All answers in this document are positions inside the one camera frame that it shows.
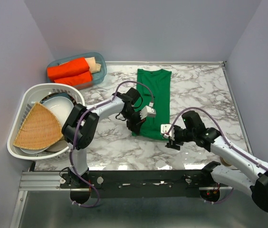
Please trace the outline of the green t-shirt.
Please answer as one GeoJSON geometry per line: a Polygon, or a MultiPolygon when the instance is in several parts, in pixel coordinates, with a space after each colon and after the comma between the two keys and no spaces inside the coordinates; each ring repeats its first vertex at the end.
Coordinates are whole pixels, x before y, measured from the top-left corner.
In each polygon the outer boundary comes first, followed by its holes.
{"type": "Polygon", "coordinates": [[[143,69],[137,70],[137,82],[142,85],[137,85],[136,89],[142,96],[135,106],[148,105],[151,102],[151,95],[154,97],[153,108],[156,111],[156,117],[146,118],[140,129],[140,135],[151,138],[153,140],[165,141],[161,135],[161,125],[170,122],[170,83],[171,71],[160,69],[157,71],[147,71],[143,69]]]}

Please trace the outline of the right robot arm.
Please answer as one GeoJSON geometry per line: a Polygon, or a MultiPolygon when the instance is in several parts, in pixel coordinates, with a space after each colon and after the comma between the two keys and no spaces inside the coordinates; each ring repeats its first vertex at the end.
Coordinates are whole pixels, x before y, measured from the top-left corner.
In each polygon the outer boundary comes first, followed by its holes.
{"type": "Polygon", "coordinates": [[[220,163],[213,163],[204,168],[201,182],[206,186],[214,183],[225,184],[250,196],[253,202],[268,213],[268,162],[265,162],[229,140],[221,128],[207,128],[196,112],[197,108],[186,108],[178,116],[185,128],[172,124],[161,125],[161,135],[168,139],[167,148],[179,150],[187,142],[220,156],[231,170],[220,163]]]}

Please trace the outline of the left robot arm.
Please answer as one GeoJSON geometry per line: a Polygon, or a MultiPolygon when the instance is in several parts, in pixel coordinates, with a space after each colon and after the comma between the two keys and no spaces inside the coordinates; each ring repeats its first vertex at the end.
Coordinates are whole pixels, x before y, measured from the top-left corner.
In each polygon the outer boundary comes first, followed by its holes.
{"type": "Polygon", "coordinates": [[[147,116],[155,113],[147,105],[142,109],[135,109],[134,104],[140,97],[136,89],[130,88],[127,93],[115,92],[110,98],[97,104],[77,104],[73,107],[62,127],[62,134],[70,147],[70,171],[73,173],[71,182],[76,187],[81,188],[87,183],[86,147],[92,142],[99,121],[113,114],[121,115],[126,120],[127,128],[139,134],[147,116]]]}

